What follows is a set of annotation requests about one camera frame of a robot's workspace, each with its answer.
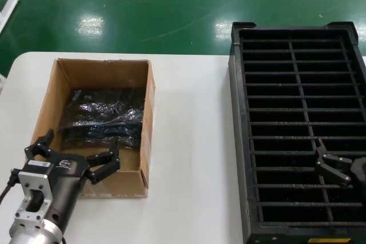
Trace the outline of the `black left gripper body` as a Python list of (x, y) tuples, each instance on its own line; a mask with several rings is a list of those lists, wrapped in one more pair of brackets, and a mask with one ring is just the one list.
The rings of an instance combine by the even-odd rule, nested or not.
[(47, 161), (53, 165), (49, 174), (53, 200), (45, 219), (65, 229), (85, 185), (89, 164), (77, 154), (55, 154)]

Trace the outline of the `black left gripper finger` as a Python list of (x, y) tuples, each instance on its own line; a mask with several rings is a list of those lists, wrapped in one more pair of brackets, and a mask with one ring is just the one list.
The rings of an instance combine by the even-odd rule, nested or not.
[(86, 160), (90, 166), (86, 177), (91, 181), (92, 185), (96, 185), (117, 172), (120, 169), (118, 137), (115, 137), (109, 147), (109, 151), (89, 155), (86, 157)]
[(36, 156), (40, 155), (43, 158), (43, 161), (40, 161), (40, 163), (49, 163), (51, 165), (51, 156), (54, 154), (52, 149), (49, 148), (52, 140), (54, 138), (54, 131), (52, 129), (48, 130), (48, 132), (37, 138), (37, 140), (26, 147), (24, 149), (25, 155), (26, 155), (26, 162), (25, 166), (30, 161), (36, 161)]

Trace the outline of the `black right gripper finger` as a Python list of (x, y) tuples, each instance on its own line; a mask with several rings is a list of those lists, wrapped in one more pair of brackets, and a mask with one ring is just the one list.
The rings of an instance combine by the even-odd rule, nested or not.
[(348, 187), (351, 184), (351, 176), (348, 175), (352, 166), (351, 159), (328, 153), (321, 139), (316, 140), (316, 153), (318, 155), (315, 164), (317, 174), (340, 187)]

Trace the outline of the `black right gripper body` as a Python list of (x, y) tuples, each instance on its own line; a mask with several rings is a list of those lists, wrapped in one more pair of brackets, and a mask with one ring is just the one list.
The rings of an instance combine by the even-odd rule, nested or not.
[(355, 159), (350, 167), (353, 183), (365, 183), (365, 157)]

